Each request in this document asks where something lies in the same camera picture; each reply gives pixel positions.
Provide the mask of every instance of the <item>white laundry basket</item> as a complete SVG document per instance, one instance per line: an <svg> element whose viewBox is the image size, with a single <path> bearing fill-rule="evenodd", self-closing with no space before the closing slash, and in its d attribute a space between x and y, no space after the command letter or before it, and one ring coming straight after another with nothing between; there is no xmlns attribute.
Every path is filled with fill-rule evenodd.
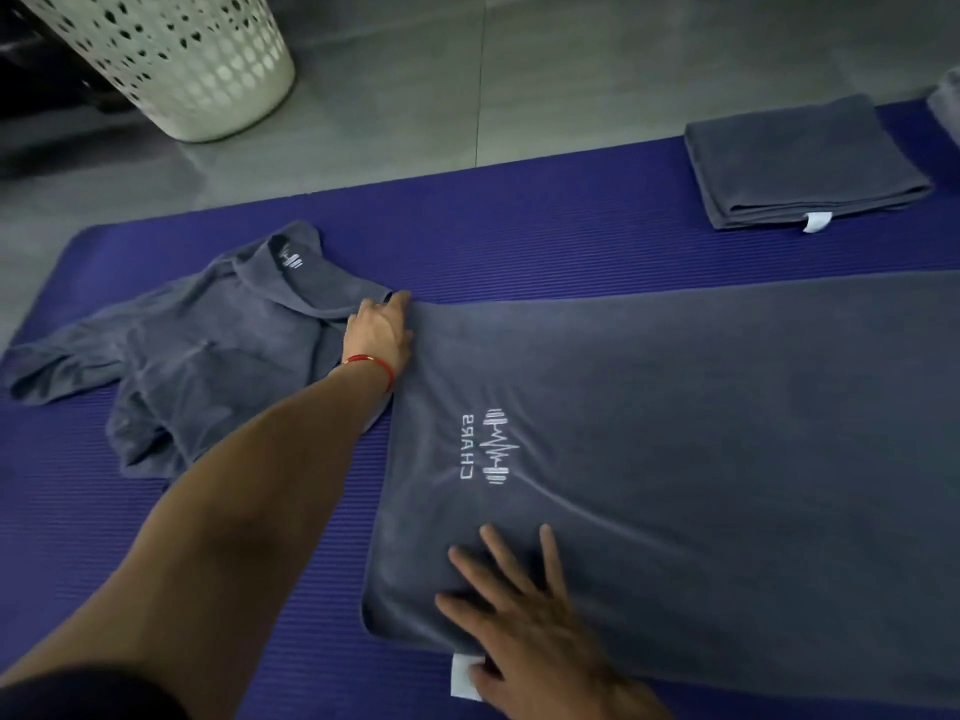
<svg viewBox="0 0 960 720"><path fill-rule="evenodd" d="M245 129L294 83L266 0L23 2L180 141Z"/></svg>

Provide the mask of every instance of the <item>dark clothing sleeve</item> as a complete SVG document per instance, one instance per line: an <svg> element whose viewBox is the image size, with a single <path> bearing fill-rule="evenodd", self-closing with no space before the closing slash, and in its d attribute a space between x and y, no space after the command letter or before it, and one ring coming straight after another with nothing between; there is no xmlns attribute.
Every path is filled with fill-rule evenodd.
<svg viewBox="0 0 960 720"><path fill-rule="evenodd" d="M77 668L0 688L0 720L189 720L180 702L124 670Z"/></svg>

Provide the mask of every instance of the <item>ribbed mat surface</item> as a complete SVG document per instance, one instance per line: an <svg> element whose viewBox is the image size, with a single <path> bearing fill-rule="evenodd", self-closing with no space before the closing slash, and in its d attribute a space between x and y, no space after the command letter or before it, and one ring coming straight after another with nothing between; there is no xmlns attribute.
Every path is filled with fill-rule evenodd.
<svg viewBox="0 0 960 720"><path fill-rule="evenodd" d="M835 220L818 235L798 227L714 232L682 141L666 139L93 227L63 253L18 340L195 272L297 218L320 228L332 261L430 302L960 268L960 150L919 101L881 113L937 192L900 212ZM117 473L104 437L113 397L102 388L38 408L0 397L0 667L96 589L161 494L159 482ZM496 716L450 699L448 657L405 651L361 628L388 419L361 441L342 504L277 622L241 717ZM680 720L960 718L657 687Z"/></svg>

